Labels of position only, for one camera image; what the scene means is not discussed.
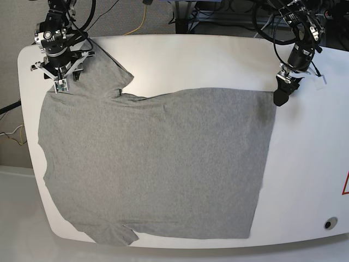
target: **gray fabric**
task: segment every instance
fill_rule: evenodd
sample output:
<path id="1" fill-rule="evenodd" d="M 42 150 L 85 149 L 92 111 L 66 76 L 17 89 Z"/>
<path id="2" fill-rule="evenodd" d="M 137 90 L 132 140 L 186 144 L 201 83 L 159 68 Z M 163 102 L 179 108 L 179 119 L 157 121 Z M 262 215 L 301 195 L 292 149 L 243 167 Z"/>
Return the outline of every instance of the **gray fabric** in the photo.
<path id="1" fill-rule="evenodd" d="M 47 93 L 39 143 L 61 215 L 97 243 L 119 246 L 138 239 L 133 230 L 248 238 L 273 129 L 272 94 L 121 94 L 132 78 L 96 47 L 69 94 Z"/>

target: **white table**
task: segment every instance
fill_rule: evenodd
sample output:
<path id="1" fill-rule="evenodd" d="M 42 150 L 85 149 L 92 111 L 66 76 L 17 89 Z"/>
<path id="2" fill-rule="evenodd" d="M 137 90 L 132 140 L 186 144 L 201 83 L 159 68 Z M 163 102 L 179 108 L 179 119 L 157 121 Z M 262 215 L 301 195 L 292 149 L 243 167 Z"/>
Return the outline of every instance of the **white table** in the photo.
<path id="1" fill-rule="evenodd" d="M 151 97 L 201 87 L 273 91 L 279 71 L 271 43 L 208 35 L 135 35 L 95 39 L 134 75 L 124 92 Z M 285 59 L 291 46 L 280 47 Z M 42 59 L 36 46 L 19 54 L 19 82 L 29 151 L 52 231 L 66 239 L 93 242 L 65 221 L 43 180 L 46 159 L 38 145 L 40 110 L 52 86 L 29 67 Z M 140 234 L 131 246 L 225 248 L 273 245 L 349 232 L 349 53 L 324 49 L 314 62 L 328 85 L 303 79 L 290 101 L 276 111 L 263 185 L 248 239 L 177 239 Z M 338 224 L 325 230 L 324 223 Z"/>

